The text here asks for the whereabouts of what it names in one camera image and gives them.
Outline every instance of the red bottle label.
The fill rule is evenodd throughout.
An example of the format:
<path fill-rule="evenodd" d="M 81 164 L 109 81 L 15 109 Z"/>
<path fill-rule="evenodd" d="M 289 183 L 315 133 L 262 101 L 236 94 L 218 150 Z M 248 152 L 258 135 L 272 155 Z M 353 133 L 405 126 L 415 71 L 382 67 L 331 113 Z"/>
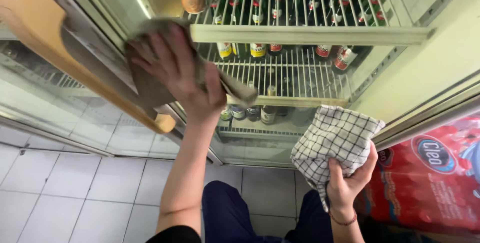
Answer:
<path fill-rule="evenodd" d="M 318 56 L 328 57 L 331 49 L 332 49 L 332 45 L 317 45 L 315 52 L 317 53 Z"/>
<path fill-rule="evenodd" d="M 282 45 L 270 44 L 270 51 L 280 51 L 280 50 L 282 50 Z"/>
<path fill-rule="evenodd" d="M 342 47 L 335 60 L 335 66 L 341 70 L 345 70 L 357 57 L 357 53 L 353 52 L 348 47 Z"/>

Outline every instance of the red string bracelet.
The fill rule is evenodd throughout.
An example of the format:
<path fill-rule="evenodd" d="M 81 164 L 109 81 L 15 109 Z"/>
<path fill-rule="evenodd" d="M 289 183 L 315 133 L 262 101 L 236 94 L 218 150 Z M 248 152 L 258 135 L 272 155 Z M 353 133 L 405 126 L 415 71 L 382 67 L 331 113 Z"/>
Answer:
<path fill-rule="evenodd" d="M 348 225 L 354 223 L 354 222 L 357 220 L 357 212 L 355 211 L 355 209 L 353 209 L 353 213 L 355 214 L 355 215 L 353 216 L 353 219 L 351 219 L 349 222 L 345 222 L 345 223 L 338 222 L 338 221 L 332 216 L 332 213 L 330 213 L 330 212 L 328 212 L 328 215 L 330 215 L 330 217 L 333 219 L 333 221 L 336 222 L 337 224 L 343 225 L 343 226 L 348 226 Z"/>

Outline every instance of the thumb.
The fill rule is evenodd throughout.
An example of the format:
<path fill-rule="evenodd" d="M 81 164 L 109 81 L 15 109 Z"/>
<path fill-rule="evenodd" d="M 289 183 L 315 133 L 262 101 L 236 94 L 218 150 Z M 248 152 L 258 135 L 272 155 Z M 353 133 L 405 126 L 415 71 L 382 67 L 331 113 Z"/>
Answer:
<path fill-rule="evenodd" d="M 330 168 L 330 182 L 332 184 L 339 184 L 343 181 L 342 167 L 338 160 L 333 157 L 328 159 L 328 167 Z"/>

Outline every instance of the right hand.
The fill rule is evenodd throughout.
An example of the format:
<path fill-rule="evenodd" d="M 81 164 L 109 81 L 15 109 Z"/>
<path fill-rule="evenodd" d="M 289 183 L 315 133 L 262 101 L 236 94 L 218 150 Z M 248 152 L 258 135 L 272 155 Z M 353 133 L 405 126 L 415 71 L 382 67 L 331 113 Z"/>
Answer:
<path fill-rule="evenodd" d="M 353 200 L 372 178 L 378 154 L 375 144 L 370 141 L 370 154 L 367 161 L 349 178 L 343 178 L 342 167 L 338 160 L 330 158 L 330 182 L 327 185 L 327 195 L 330 201 L 330 214 L 340 221 L 348 222 L 354 216 Z"/>
<path fill-rule="evenodd" d="M 130 41 L 127 59 L 142 67 L 163 83 L 182 104 L 189 124 L 214 126 L 225 106 L 226 94 L 220 84 L 217 67 L 212 62 L 205 64 L 204 92 L 194 79 L 195 62 L 182 28 L 170 25 L 173 45 L 170 48 L 159 33 L 148 34 L 150 46 L 156 56 L 145 50 L 140 42 Z"/>

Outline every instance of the checkered towel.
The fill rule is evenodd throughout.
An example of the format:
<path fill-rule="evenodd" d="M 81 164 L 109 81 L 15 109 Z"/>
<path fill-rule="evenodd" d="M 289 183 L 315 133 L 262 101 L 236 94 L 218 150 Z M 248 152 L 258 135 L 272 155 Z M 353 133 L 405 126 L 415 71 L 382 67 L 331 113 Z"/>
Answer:
<path fill-rule="evenodd" d="M 367 160 L 370 139 L 385 127 L 382 120 L 336 106 L 321 105 L 315 119 L 292 150 L 291 159 L 318 191 L 325 212 L 325 197 L 330 180 L 328 159 L 336 158 L 342 166 L 343 176 L 349 177 Z"/>

